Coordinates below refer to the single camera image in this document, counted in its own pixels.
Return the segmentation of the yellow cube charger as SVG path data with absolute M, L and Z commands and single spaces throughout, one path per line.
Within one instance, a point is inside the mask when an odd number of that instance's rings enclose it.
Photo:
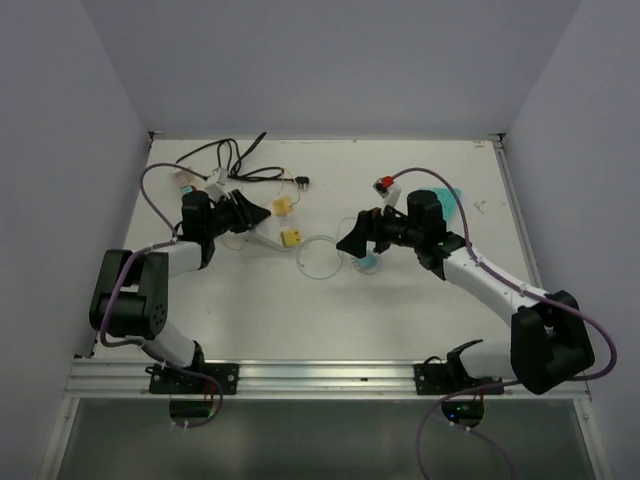
M 278 217 L 285 217 L 294 210 L 294 203 L 288 196 L 280 197 L 272 202 L 272 212 Z
M 280 232 L 281 244 L 285 248 L 293 248 L 301 244 L 302 237 L 297 229 L 286 229 Z

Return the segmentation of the light blue usb charger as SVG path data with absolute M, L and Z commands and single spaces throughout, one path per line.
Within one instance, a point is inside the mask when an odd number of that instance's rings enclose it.
M 353 268 L 365 275 L 373 275 L 377 271 L 378 259 L 375 255 L 367 255 L 363 258 L 352 258 Z

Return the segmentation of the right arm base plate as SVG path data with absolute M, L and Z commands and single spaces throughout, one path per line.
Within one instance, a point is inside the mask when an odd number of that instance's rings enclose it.
M 431 356 L 413 365 L 414 383 L 418 395 L 449 395 L 466 389 L 477 388 L 478 393 L 502 395 L 504 386 L 501 378 L 472 378 L 468 375 L 460 359 L 461 354 L 481 340 L 466 342 L 447 353 L 446 359 Z

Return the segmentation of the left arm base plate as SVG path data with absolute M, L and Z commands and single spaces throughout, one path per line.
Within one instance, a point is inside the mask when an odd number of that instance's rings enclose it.
M 211 377 L 217 381 L 215 393 L 235 395 L 240 378 L 240 365 L 236 363 L 206 363 L 199 375 L 179 373 L 175 369 L 154 364 L 145 368 L 150 376 L 149 392 L 161 395 L 197 395 L 210 392 Z

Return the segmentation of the yellow cube charger front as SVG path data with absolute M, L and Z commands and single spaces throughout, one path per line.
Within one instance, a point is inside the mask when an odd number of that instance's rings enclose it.
M 285 248 L 293 248 L 301 244 L 302 237 L 297 229 L 286 229 L 280 232 L 281 244 Z

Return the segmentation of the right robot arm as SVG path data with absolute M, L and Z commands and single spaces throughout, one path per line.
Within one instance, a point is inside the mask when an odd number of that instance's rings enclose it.
M 509 329 L 506 343 L 475 339 L 449 351 L 440 364 L 421 364 L 421 375 L 434 382 L 436 393 L 464 393 L 484 385 L 497 390 L 498 381 L 507 379 L 540 395 L 594 365 L 575 298 L 521 284 L 505 273 L 491 275 L 465 239 L 448 230 L 434 192 L 410 193 L 405 213 L 391 206 L 360 212 L 336 245 L 358 259 L 390 246 L 412 249 L 425 270 L 475 297 Z

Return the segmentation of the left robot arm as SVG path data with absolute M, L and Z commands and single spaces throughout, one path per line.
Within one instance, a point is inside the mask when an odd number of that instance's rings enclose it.
M 140 347 L 158 363 L 174 368 L 175 384 L 193 393 L 207 383 L 208 369 L 198 342 L 169 320 L 169 281 L 206 268 L 218 237 L 249 232 L 271 212 L 238 190 L 217 200 L 196 190 L 183 196 L 181 216 L 180 232 L 167 242 L 104 253 L 89 321 L 103 346 Z

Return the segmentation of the teal power strip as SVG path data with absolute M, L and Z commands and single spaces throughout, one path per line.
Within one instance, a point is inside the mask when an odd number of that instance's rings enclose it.
M 444 221 L 449 223 L 458 211 L 458 205 L 454 195 L 447 187 L 429 187 L 427 191 L 431 191 L 437 196 L 442 207 Z

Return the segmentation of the white triangular power strip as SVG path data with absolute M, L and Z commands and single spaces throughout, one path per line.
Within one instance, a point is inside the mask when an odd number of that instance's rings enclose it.
M 281 235 L 279 231 L 272 231 L 270 229 L 255 228 L 246 233 L 246 237 L 249 240 L 256 241 L 266 247 L 274 249 L 280 252 L 288 252 L 290 247 L 285 246 L 282 243 Z

